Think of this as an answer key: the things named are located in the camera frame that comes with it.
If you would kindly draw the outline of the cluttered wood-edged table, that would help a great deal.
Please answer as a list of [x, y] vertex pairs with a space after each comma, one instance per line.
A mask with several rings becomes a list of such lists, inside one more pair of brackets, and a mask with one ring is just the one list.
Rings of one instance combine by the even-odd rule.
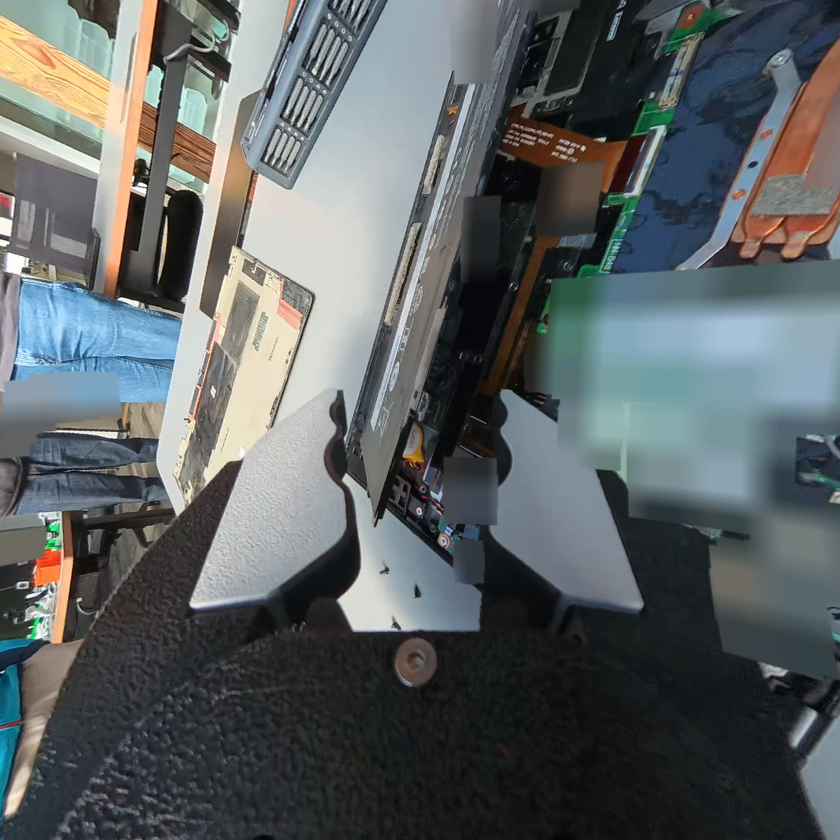
[[[59, 583], [34, 586], [36, 561], [47, 549], [64, 553]], [[1, 520], [1, 638], [65, 635], [74, 571], [70, 514], [47, 512]]]

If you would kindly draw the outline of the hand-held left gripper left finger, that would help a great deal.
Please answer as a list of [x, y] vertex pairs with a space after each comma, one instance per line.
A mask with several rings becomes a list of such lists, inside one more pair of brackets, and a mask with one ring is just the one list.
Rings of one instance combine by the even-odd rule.
[[355, 582], [361, 553], [343, 483], [346, 417], [343, 392], [329, 388], [248, 451], [193, 590], [195, 612], [306, 614]]

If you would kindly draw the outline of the white desk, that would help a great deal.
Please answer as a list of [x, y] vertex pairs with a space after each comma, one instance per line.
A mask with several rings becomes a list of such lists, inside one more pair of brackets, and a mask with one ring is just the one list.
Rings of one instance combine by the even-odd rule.
[[[276, 422], [330, 387], [343, 392], [348, 432], [380, 325], [422, 166], [455, 64], [477, 52], [469, 2], [386, 2], [312, 151], [289, 190], [260, 175], [245, 252], [305, 288], [314, 304]], [[494, 112], [486, 118], [486, 183], [532, 18], [521, 2], [474, 2], [495, 13]], [[364, 490], [349, 474], [361, 572], [340, 603], [358, 631], [475, 632], [480, 592], [455, 581], [438, 550], [387, 512], [359, 522]], [[379, 570], [387, 565], [388, 575]], [[413, 598], [417, 583], [422, 597]]]

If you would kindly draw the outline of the black laptop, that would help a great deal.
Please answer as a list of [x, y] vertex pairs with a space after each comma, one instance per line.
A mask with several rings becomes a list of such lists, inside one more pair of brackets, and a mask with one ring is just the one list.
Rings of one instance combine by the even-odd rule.
[[838, 2], [530, 15], [386, 511], [479, 591], [515, 392], [629, 528], [699, 548], [725, 650], [838, 644]]

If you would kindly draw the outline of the grey screwdriver bit case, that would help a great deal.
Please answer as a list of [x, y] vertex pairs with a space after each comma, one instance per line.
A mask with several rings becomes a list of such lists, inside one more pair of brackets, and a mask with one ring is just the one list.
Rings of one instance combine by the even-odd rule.
[[386, 1], [290, 2], [266, 82], [246, 124], [248, 167], [291, 189]]

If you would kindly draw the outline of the laptop bottom cover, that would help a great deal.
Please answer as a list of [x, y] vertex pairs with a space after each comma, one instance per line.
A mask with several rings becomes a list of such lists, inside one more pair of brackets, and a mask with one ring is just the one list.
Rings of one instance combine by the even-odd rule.
[[274, 423], [313, 304], [310, 290], [231, 249], [173, 473], [185, 504]]

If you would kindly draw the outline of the grey wood-edged desk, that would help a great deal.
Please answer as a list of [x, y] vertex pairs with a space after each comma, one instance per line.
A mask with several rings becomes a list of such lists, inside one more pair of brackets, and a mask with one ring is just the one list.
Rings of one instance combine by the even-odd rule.
[[109, 298], [117, 295], [157, 14], [156, 1], [120, 4], [92, 215], [99, 240], [93, 289]]

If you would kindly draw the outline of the black office chair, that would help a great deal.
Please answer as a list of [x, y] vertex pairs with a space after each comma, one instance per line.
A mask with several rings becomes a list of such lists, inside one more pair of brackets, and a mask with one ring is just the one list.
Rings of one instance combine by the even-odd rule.
[[118, 297], [183, 312], [203, 220], [202, 198], [191, 190], [168, 195], [153, 248], [141, 248], [145, 196], [129, 200], [119, 271]]

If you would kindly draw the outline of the black desk leg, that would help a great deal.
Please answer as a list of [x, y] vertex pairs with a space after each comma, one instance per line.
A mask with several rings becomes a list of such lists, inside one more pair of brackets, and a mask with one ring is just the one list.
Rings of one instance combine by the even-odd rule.
[[138, 258], [148, 264], [154, 261], [161, 229], [165, 189], [172, 158], [188, 51], [188, 45], [183, 45], [164, 57], [161, 100], [158, 107], [154, 146], [151, 153], [150, 178], [143, 209], [140, 244], [137, 251]]

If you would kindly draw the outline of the black wood-edged desk panel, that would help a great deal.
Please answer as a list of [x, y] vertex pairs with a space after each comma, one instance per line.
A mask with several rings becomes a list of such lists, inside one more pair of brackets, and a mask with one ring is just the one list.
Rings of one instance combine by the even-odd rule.
[[249, 207], [254, 173], [246, 162], [241, 142], [258, 98], [259, 91], [254, 91], [240, 101], [233, 138], [224, 159], [224, 180], [213, 222], [213, 235], [199, 304], [200, 311], [209, 318], [215, 315], [224, 277], [228, 271], [230, 252], [238, 242], [246, 209]]

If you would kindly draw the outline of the black laptop battery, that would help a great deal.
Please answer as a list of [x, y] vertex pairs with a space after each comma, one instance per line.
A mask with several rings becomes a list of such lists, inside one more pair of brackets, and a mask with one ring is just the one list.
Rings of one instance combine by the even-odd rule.
[[346, 439], [349, 476], [366, 496], [359, 522], [373, 528], [385, 515], [423, 390], [436, 312], [458, 255], [463, 195], [472, 196], [480, 179], [494, 97], [489, 82], [449, 82], [385, 294]]

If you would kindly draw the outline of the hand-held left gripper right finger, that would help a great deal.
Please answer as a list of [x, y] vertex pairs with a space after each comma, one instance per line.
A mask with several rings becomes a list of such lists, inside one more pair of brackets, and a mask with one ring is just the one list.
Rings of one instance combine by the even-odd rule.
[[483, 617], [638, 615], [644, 599], [602, 482], [557, 423], [515, 392], [492, 413], [496, 522], [482, 528]]

